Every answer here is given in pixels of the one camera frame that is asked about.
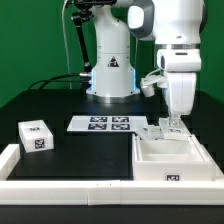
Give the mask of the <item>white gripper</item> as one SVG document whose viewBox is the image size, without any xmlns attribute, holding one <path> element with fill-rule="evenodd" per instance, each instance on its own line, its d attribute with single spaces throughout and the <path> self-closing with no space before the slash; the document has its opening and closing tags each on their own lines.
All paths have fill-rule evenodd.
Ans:
<svg viewBox="0 0 224 224">
<path fill-rule="evenodd" d="M 192 111 L 196 73 L 201 70 L 201 64 L 199 49 L 160 49 L 157 52 L 157 66 L 167 81 L 165 99 L 172 127 L 179 127 L 180 116 Z"/>
</svg>

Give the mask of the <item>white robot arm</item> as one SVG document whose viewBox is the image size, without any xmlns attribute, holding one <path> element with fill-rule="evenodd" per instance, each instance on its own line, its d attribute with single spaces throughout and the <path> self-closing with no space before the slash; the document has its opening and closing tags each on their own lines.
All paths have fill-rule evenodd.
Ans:
<svg viewBox="0 0 224 224">
<path fill-rule="evenodd" d="M 205 17 L 203 0 L 118 0 L 127 9 L 127 21 L 117 22 L 109 6 L 93 8 L 97 62 L 87 94 L 113 102 L 154 88 L 163 90 L 168 119 L 177 126 L 192 111 L 196 73 L 201 70 L 200 33 Z M 156 70 L 140 82 L 137 52 L 141 41 L 155 44 L 149 55 Z"/>
</svg>

